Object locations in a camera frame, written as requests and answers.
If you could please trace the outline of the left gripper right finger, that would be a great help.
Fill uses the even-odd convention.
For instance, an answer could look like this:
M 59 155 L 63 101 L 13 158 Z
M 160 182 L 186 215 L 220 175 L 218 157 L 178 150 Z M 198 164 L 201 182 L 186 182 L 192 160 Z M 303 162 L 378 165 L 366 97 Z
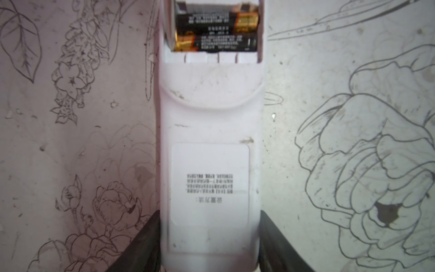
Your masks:
M 261 272 L 314 272 L 265 211 L 259 224 Z

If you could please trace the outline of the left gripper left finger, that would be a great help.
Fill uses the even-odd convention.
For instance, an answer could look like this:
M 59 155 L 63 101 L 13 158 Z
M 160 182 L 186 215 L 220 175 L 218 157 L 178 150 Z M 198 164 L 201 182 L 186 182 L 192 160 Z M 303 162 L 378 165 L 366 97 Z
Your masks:
M 160 211 L 151 215 L 107 272 L 159 272 L 161 271 Z

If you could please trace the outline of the white remote control with batteries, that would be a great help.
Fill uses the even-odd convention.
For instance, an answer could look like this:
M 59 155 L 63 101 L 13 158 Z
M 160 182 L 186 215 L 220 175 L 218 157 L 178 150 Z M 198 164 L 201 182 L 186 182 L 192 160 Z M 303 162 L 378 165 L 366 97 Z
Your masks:
M 161 1 L 160 247 L 169 272 L 252 272 L 259 255 L 267 2 L 254 51 L 175 51 Z

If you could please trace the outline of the black gold AAA battery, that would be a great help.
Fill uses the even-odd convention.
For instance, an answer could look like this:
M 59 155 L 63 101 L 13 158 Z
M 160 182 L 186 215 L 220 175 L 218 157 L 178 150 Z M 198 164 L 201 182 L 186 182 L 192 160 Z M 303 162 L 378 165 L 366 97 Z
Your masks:
M 179 36 L 176 52 L 255 52 L 257 34 Z
M 255 32 L 258 24 L 257 12 L 192 13 L 176 16 L 179 35 L 249 33 Z

